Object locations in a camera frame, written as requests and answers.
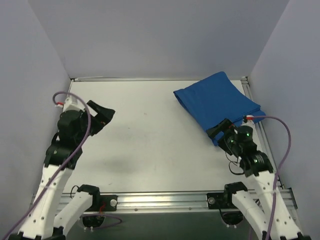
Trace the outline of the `blue surgical cloth wrap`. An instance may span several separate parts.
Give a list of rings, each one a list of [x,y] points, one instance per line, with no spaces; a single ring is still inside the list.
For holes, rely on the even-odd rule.
[[[224,119],[239,127],[244,116],[265,115],[261,106],[242,94],[223,71],[175,90],[173,94],[204,132]]]

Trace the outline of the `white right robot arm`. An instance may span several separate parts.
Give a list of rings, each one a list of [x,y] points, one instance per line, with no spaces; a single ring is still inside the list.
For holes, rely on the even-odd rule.
[[[279,170],[273,168],[253,140],[255,119],[256,116],[245,115],[242,125],[236,126],[226,118],[206,130],[211,139],[223,133],[218,146],[239,160],[238,166],[259,200],[254,201],[243,182],[234,182],[225,185],[223,203],[235,206],[260,240],[309,240],[310,236],[303,234],[283,200],[277,184]]]

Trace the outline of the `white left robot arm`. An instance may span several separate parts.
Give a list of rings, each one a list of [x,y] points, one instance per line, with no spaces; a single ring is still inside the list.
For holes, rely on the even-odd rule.
[[[112,119],[115,110],[92,100],[80,109],[80,102],[67,98],[57,122],[57,132],[46,150],[41,181],[35,199],[22,217],[17,233],[9,240],[64,240],[76,221],[87,210],[100,206],[100,189],[83,184],[59,213],[63,190],[83,153],[89,136],[98,134]]]

